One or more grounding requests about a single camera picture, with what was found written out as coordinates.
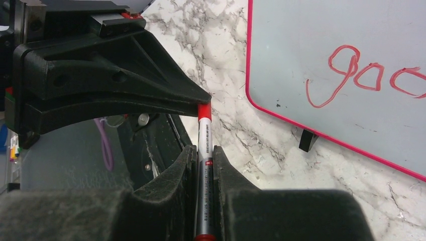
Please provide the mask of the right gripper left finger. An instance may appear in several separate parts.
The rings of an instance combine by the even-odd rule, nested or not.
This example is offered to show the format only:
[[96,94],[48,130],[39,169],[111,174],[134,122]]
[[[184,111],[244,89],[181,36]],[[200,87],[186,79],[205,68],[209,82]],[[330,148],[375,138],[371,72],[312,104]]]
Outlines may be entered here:
[[1,240],[190,240],[196,147],[130,189],[16,190],[1,196]]

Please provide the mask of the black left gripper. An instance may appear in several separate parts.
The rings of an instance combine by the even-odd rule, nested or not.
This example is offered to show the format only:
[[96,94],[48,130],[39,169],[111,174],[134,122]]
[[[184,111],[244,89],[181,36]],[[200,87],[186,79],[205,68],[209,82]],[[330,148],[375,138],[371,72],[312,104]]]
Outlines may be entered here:
[[[83,94],[187,103],[211,99],[128,6],[111,1],[1,1],[1,26],[4,111],[7,94],[18,103]],[[16,134],[22,149],[41,136]]]

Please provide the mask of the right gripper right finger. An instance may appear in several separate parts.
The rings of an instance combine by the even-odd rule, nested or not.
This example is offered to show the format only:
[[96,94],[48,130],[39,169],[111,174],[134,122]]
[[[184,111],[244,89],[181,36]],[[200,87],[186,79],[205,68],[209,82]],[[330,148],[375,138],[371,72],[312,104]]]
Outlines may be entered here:
[[359,203],[336,189],[262,190],[215,146],[219,240],[373,240]]

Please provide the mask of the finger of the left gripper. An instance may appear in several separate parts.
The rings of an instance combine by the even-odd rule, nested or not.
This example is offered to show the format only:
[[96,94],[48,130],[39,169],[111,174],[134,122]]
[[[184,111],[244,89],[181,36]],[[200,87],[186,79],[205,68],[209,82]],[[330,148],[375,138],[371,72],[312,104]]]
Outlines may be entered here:
[[5,96],[5,118],[9,129],[18,134],[39,135],[89,119],[137,113],[171,113],[197,116],[198,100],[178,101],[104,94],[77,95],[59,99],[31,99],[18,103],[10,94]]

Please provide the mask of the red white marker pen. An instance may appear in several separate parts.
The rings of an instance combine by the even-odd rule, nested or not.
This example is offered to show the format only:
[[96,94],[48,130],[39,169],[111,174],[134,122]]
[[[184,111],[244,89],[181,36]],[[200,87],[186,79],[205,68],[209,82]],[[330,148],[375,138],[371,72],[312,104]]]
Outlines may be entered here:
[[208,117],[202,117],[198,123],[197,203],[194,240],[216,240],[211,120]]

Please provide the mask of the red marker cap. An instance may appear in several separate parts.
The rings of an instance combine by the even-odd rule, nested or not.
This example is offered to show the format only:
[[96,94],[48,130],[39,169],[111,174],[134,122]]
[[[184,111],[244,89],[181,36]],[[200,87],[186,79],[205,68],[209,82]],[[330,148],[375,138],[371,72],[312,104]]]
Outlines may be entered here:
[[208,119],[211,123],[211,103],[199,104],[197,107],[198,110],[198,121],[202,119]]

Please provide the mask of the pink framed whiteboard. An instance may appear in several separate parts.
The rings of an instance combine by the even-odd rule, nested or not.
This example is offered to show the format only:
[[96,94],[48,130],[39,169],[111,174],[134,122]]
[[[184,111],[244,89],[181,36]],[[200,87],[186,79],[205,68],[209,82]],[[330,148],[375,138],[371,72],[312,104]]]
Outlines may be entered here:
[[425,180],[425,1],[249,1],[257,109]]

